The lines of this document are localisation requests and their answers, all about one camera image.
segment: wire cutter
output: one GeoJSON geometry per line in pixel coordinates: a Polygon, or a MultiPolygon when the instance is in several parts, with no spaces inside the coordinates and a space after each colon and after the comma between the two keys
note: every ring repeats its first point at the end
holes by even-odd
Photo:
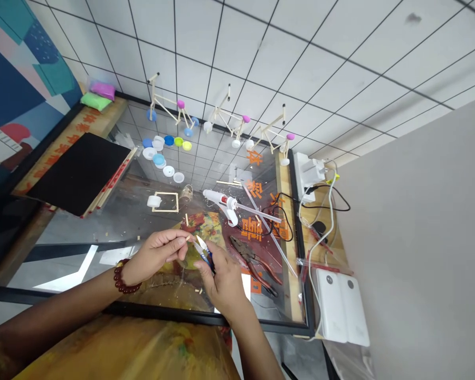
{"type": "Polygon", "coordinates": [[[201,256],[201,258],[210,266],[213,274],[216,274],[215,265],[213,264],[213,253],[207,248],[207,245],[204,240],[202,240],[198,235],[196,235],[195,237],[198,241],[198,244],[196,242],[193,242],[195,249],[201,256]]]}
{"type": "Polygon", "coordinates": [[[269,276],[274,281],[276,281],[278,284],[282,285],[281,280],[278,278],[278,276],[276,276],[276,274],[274,274],[271,267],[267,263],[265,263],[260,257],[258,257],[255,253],[253,253],[250,250],[250,247],[247,244],[243,243],[242,241],[236,239],[233,236],[230,237],[230,240],[231,240],[231,244],[234,247],[234,249],[236,249],[236,251],[245,260],[245,262],[248,266],[248,270],[250,271],[252,276],[258,282],[260,282],[262,284],[262,286],[264,286],[269,293],[271,293],[274,297],[277,297],[278,292],[271,286],[271,284],[269,284],[266,280],[264,280],[262,277],[259,276],[259,274],[257,273],[257,270],[253,266],[253,264],[254,264],[253,262],[256,261],[260,265],[262,265],[262,267],[266,270],[266,272],[269,274],[269,276]]]}

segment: colorful mural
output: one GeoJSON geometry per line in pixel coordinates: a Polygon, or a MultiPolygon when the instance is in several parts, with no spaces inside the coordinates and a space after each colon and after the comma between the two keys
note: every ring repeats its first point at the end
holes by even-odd
{"type": "Polygon", "coordinates": [[[0,184],[81,98],[24,0],[0,0],[0,184]]]}

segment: table surface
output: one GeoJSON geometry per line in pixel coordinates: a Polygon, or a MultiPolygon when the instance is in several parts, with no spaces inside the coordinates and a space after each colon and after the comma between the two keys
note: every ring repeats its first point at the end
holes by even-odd
{"type": "MultiPolygon", "coordinates": [[[[279,192],[292,194],[289,168],[279,165],[277,150],[272,154],[265,149],[262,154],[263,161],[259,165],[253,164],[245,169],[239,169],[231,164],[220,180],[225,182],[236,180],[253,190],[251,196],[261,210],[272,211],[274,215],[287,219],[294,229],[293,218],[297,213],[297,206],[294,210],[290,199],[281,197],[280,205],[283,206],[285,213],[279,209],[268,208],[279,192]]],[[[130,169],[101,210],[80,219],[63,210],[57,210],[50,216],[51,213],[47,208],[44,209],[41,214],[49,223],[7,286],[53,292],[63,291],[97,276],[111,268],[120,259],[130,257],[137,252],[151,233],[169,228],[184,229],[226,247],[230,254],[241,263],[243,284],[259,318],[304,324],[303,299],[302,296],[299,297],[302,287],[296,276],[288,271],[287,265],[283,262],[273,242],[273,239],[280,242],[292,267],[298,270],[296,237],[292,236],[295,235],[295,231],[290,231],[284,222],[278,226],[283,239],[274,235],[258,236],[254,232],[265,234],[267,229],[262,225],[257,230],[255,216],[244,210],[236,210],[236,213],[239,226],[242,230],[248,231],[229,227],[223,212],[215,204],[209,202],[201,191],[194,191],[191,198],[184,196],[187,193],[187,185],[189,183],[176,184],[172,178],[165,177],[161,170],[156,169],[151,161],[139,155],[132,161],[130,169]],[[155,192],[177,193],[179,212],[153,212],[151,208],[148,208],[147,199],[155,192]],[[244,261],[232,248],[230,236],[248,244],[253,253],[267,262],[282,280],[281,285],[274,282],[260,266],[255,266],[262,278],[276,289],[279,294],[277,298],[266,292],[264,287],[250,276],[244,261]]],[[[213,189],[233,196],[243,205],[253,208],[245,189],[241,186],[216,184],[213,189]]],[[[327,191],[327,188],[316,191],[315,204],[320,204],[324,191],[327,191]]],[[[160,210],[175,208],[174,195],[160,195],[160,197],[163,200],[160,210]]],[[[312,221],[318,210],[304,208],[301,212],[304,217],[312,221]]],[[[329,211],[323,210],[318,220],[329,226],[329,211]]],[[[333,247],[340,251],[346,260],[341,236],[336,232],[334,230],[329,235],[329,241],[331,242],[336,235],[333,247]]],[[[315,238],[306,227],[303,227],[303,239],[307,252],[315,243],[315,238]]],[[[316,247],[313,250],[313,260],[323,262],[324,254],[325,250],[321,246],[316,247]]],[[[144,287],[179,287],[177,289],[184,289],[185,292],[189,289],[192,292],[192,303],[180,303],[171,297],[164,299],[164,303],[160,306],[217,312],[205,294],[199,272],[193,267],[193,263],[198,259],[200,259],[199,256],[189,243],[189,252],[183,262],[175,261],[165,264],[144,287]]],[[[332,260],[333,258],[328,258],[327,262],[337,264],[332,260]]]]}

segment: red bead bracelet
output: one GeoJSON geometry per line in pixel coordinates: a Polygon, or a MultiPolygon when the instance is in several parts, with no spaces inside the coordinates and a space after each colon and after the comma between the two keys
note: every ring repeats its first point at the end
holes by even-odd
{"type": "Polygon", "coordinates": [[[126,286],[124,283],[123,283],[123,280],[121,279],[121,271],[123,270],[123,267],[125,266],[125,264],[129,261],[130,259],[123,259],[123,260],[120,260],[118,262],[118,264],[116,265],[116,268],[115,268],[115,277],[114,277],[114,280],[116,281],[115,282],[115,287],[118,288],[118,291],[120,293],[123,293],[123,294],[131,294],[131,293],[135,293],[136,291],[139,290],[139,288],[141,287],[141,284],[142,282],[138,283],[137,285],[134,285],[134,286],[126,286]]]}

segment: hand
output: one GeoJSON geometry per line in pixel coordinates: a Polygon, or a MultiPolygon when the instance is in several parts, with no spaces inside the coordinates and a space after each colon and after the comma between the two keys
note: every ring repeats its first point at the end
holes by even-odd
{"type": "Polygon", "coordinates": [[[166,262],[184,260],[188,250],[187,237],[195,241],[193,235],[182,230],[165,230],[151,234],[123,267],[123,282],[127,286],[136,285],[153,276],[166,262]]]}
{"type": "Polygon", "coordinates": [[[233,319],[243,310],[247,310],[247,306],[251,306],[244,294],[240,266],[223,248],[211,241],[207,241],[206,244],[213,253],[215,277],[204,261],[196,261],[194,266],[201,272],[206,293],[215,308],[227,320],[233,319]]]}

